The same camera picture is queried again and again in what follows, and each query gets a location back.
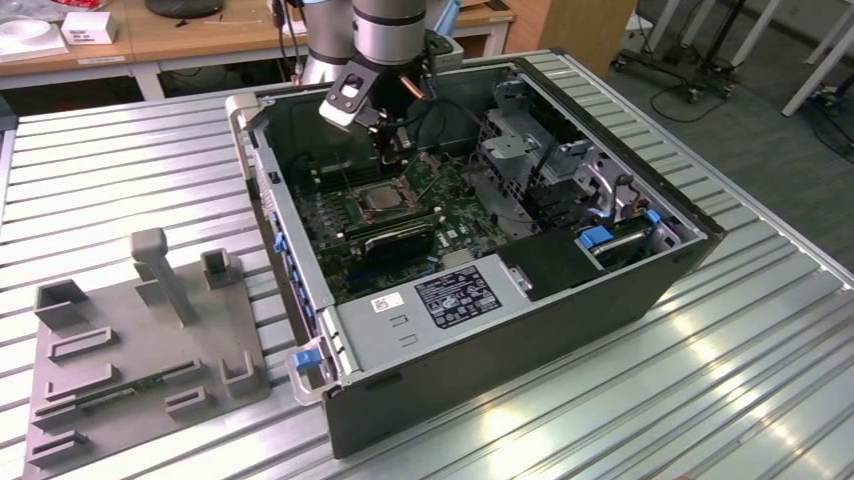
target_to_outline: circuit board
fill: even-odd
[[[345,190],[299,196],[298,210],[339,303],[478,258],[507,242],[467,182],[467,161],[421,153],[391,178],[359,186],[345,179]]]

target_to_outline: power supply label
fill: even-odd
[[[477,267],[415,285],[415,291],[439,328],[451,328],[502,306]]]

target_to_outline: aluminum slotted table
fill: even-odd
[[[4,136],[0,479],[23,471],[34,291],[135,275],[124,236],[163,226],[172,265],[242,256],[271,397],[63,478],[846,478],[853,278],[569,58],[529,60],[730,235],[629,327],[346,460],[294,401],[294,344],[235,159],[228,93],[23,119]]]

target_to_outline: gray carpet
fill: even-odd
[[[695,1],[682,2],[671,28],[678,30],[682,26]],[[665,3],[666,0],[642,0],[646,16],[657,18]],[[717,5],[697,41],[703,51],[725,13],[726,6]],[[739,17],[722,49],[723,58],[733,57],[753,24],[750,17]],[[659,48],[666,48],[666,43],[662,42]],[[817,121],[820,133],[828,132],[828,126],[814,107],[805,106],[793,118],[780,114],[812,73],[812,67],[804,64],[810,51],[809,46],[769,29],[739,69],[743,86],[719,109],[691,124],[667,120],[650,108],[650,97],[678,83],[671,77],[630,65],[622,73],[611,73],[607,83],[849,270],[854,270],[854,165],[816,139],[809,118],[821,120]],[[829,82],[838,82],[849,73],[849,68],[838,66]],[[689,105],[675,94],[666,94],[655,104],[667,115],[686,119],[702,114],[719,101],[706,96],[698,104]],[[854,115],[848,112],[838,118],[852,132],[853,119]],[[840,149],[845,148],[841,135],[822,133],[822,137]]]

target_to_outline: blue latch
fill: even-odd
[[[610,242],[614,239],[614,235],[611,235],[607,228],[598,226],[585,230],[578,239],[581,240],[585,248],[590,249],[597,245]]]
[[[284,232],[276,233],[276,241],[272,243],[272,251],[276,253],[284,253],[288,249],[288,243],[284,240]]]
[[[310,368],[319,367],[323,363],[323,354],[319,348],[302,350],[294,354],[294,366],[298,372],[304,372]]]
[[[646,211],[646,219],[650,221],[653,225],[658,225],[662,223],[662,216],[658,214],[655,210]]]

